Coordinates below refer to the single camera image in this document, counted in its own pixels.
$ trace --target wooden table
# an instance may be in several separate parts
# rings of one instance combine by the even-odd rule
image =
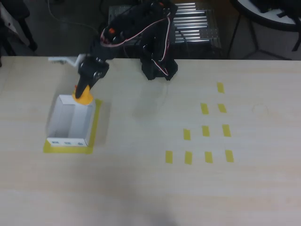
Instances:
[[[84,155],[42,151],[53,101],[73,91],[77,70],[45,57],[2,61],[1,226],[300,224],[301,62],[178,60],[171,81],[147,81],[138,60],[115,59],[92,89],[103,104]]]

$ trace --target yellow tape outline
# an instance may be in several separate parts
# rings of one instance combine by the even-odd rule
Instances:
[[[203,114],[209,114],[208,106],[205,103],[201,103],[201,110]]]
[[[184,140],[191,140],[189,129],[184,129],[183,133],[184,133]]]
[[[204,137],[210,136],[209,126],[202,126],[202,132]]]
[[[173,152],[172,151],[165,152],[165,162],[173,164]]]
[[[78,153],[78,154],[92,154],[93,147],[95,143],[96,130],[100,112],[100,106],[102,105],[102,101],[99,99],[95,100],[95,114],[91,128],[91,135],[88,147],[52,147],[51,144],[46,140],[43,152],[44,153]]]
[[[212,152],[205,152],[205,162],[213,163]]]
[[[217,82],[216,85],[217,85],[217,91],[219,93],[225,93],[224,84],[222,82]]]
[[[231,137],[230,127],[229,125],[223,124],[222,130],[224,132],[225,137]]]
[[[227,113],[227,109],[224,104],[217,104],[217,105],[221,113]]]
[[[233,152],[231,150],[225,150],[227,162],[234,162]]]
[[[185,164],[192,164],[192,152],[185,152]]]

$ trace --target white cardboard box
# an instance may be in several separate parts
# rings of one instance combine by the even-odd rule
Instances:
[[[51,146],[88,146],[95,107],[95,100],[81,105],[71,95],[59,95],[48,128]]]

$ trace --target black robotic arm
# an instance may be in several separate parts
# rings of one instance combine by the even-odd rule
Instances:
[[[149,80],[156,77],[170,80],[178,70],[168,52],[169,33],[176,11],[177,6],[169,0],[146,0],[117,16],[100,37],[93,40],[89,55],[79,64],[80,79],[75,97],[80,98],[87,86],[92,88],[103,78],[109,69],[106,60],[115,58],[125,42],[141,33],[142,71]]]

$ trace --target yellow tape strip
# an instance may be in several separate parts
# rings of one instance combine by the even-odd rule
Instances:
[[[231,150],[225,150],[227,162],[234,162],[233,153]]]
[[[173,152],[172,151],[165,152],[165,162],[173,164]]]
[[[231,137],[230,127],[229,125],[223,125],[222,130],[224,131],[225,137]]]
[[[185,164],[192,164],[192,152],[185,152]]]
[[[205,137],[210,136],[209,126],[202,126],[202,130],[203,130],[203,136],[205,136]]]
[[[227,113],[226,107],[223,104],[217,104],[221,113]]]
[[[190,130],[184,129],[184,140],[190,140]]]
[[[217,91],[219,93],[225,93],[224,84],[222,82],[217,82]]]
[[[205,152],[205,162],[213,163],[213,158],[212,158],[211,152]]]
[[[79,154],[92,154],[95,143],[95,136],[99,118],[99,111],[102,101],[99,99],[95,100],[96,108],[94,119],[91,128],[91,135],[88,147],[52,147],[51,144],[46,140],[44,144],[44,153],[79,153]]]
[[[201,109],[203,114],[209,114],[207,104],[201,103]]]

